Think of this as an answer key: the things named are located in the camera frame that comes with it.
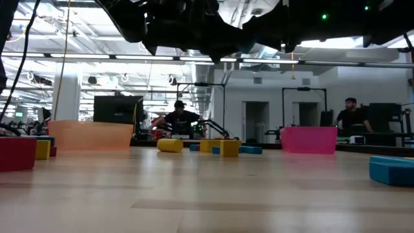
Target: person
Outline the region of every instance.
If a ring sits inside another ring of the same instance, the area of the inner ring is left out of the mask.
[[[174,103],[175,111],[168,113],[165,117],[160,117],[154,121],[153,126],[158,126],[165,122],[170,123],[173,131],[172,135],[188,135],[193,138],[193,129],[191,123],[198,120],[203,120],[202,116],[184,110],[184,103],[181,100],[177,100]]]
[[[355,98],[345,100],[345,110],[339,113],[335,124],[338,125],[339,122],[342,122],[342,129],[347,133],[351,132],[351,126],[355,124],[363,124],[368,132],[373,132],[366,112],[356,107]]]

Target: pink foam block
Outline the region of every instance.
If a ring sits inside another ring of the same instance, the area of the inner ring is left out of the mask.
[[[32,169],[36,143],[36,139],[30,138],[0,138],[0,172]]]
[[[282,150],[289,153],[333,154],[335,127],[285,127],[281,129]]]

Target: wooden floor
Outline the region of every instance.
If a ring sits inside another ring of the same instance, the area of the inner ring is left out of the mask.
[[[414,232],[414,189],[368,155],[60,153],[0,173],[0,233]]]

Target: computer monitor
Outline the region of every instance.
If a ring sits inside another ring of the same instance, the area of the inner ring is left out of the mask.
[[[93,121],[139,124],[144,120],[143,99],[143,96],[95,96]]]
[[[369,123],[374,131],[389,132],[390,122],[401,120],[401,105],[394,103],[369,104]]]

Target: yellow foam block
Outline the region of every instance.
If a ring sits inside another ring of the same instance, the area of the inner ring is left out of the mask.
[[[220,155],[225,157],[238,157],[240,140],[222,140],[220,141]]]
[[[50,156],[50,141],[38,140],[36,145],[36,159],[49,159]]]
[[[180,139],[160,139],[157,142],[157,148],[165,152],[181,152],[184,145]]]
[[[220,140],[200,140],[200,152],[212,153],[214,146],[220,146]]]

